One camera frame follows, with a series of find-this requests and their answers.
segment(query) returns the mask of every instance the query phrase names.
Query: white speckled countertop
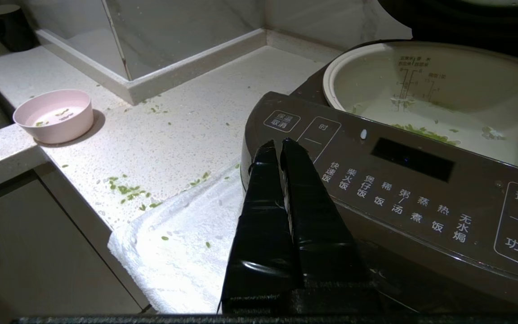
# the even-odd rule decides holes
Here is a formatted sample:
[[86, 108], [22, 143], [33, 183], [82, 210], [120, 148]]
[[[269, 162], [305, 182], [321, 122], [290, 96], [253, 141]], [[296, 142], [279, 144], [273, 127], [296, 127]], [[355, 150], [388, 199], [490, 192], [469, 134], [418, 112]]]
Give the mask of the white speckled countertop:
[[[239, 156], [245, 122], [261, 96], [290, 93], [324, 64], [265, 46], [132, 107], [43, 47], [4, 55], [0, 92], [12, 105], [76, 88], [92, 97], [96, 125], [59, 146], [39, 146], [17, 125], [1, 129], [0, 182], [51, 160], [116, 228], [144, 213], [141, 205], [150, 209]], [[110, 177], [146, 192], [121, 203], [127, 195], [110, 188]]]

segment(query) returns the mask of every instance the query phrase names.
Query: cabinet door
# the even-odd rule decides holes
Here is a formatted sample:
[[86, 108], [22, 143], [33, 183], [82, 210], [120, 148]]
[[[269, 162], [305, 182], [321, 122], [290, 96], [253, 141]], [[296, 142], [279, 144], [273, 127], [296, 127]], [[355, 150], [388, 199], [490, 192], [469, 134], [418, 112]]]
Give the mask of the cabinet door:
[[138, 312], [39, 180], [0, 197], [0, 323], [26, 315]]

